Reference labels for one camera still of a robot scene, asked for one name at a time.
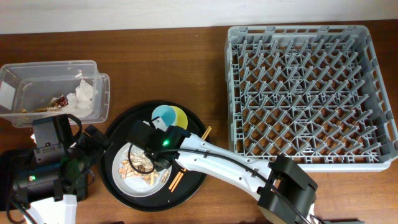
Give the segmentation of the gold snack wrapper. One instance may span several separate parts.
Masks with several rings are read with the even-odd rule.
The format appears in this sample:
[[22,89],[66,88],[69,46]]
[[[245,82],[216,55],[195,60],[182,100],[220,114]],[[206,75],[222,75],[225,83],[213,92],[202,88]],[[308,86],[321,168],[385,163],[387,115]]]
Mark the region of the gold snack wrapper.
[[68,105],[68,100],[65,96],[60,96],[58,98],[52,98],[47,106],[41,107],[39,109],[33,110],[32,113],[44,113],[48,111],[57,111],[60,108]]

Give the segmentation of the white tissue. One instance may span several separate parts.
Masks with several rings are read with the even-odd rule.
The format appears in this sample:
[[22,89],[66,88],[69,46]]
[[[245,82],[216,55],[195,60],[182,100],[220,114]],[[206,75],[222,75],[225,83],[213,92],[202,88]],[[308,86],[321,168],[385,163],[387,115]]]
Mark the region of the white tissue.
[[67,95],[67,105],[60,108],[61,111],[88,110],[91,108],[93,87],[81,80],[74,93]]

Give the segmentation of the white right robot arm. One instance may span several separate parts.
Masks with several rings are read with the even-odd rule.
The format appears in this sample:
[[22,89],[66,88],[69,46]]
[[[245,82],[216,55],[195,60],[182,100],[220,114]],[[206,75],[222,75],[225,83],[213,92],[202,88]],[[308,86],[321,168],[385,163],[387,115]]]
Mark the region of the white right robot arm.
[[275,161],[235,154],[178,126],[165,131],[137,120],[127,141],[142,149],[157,168],[172,163],[245,191],[272,223],[311,223],[318,185],[292,159]]

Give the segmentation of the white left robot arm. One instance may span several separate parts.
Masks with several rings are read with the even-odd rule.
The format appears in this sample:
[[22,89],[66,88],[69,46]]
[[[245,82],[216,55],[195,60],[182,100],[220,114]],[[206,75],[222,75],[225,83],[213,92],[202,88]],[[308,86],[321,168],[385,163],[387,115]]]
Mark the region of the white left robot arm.
[[110,140],[92,125],[76,134],[70,128],[38,126],[31,138],[35,148],[12,160],[7,204],[21,211],[27,223],[74,223],[87,177]]

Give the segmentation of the blue cup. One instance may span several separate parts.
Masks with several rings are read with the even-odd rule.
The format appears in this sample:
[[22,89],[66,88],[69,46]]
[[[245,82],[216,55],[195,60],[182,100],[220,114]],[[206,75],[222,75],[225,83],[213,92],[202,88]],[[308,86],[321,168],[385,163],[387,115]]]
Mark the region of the blue cup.
[[156,118],[161,118],[166,126],[175,126],[177,114],[171,106],[160,105],[156,107],[151,114],[151,120],[155,120]]

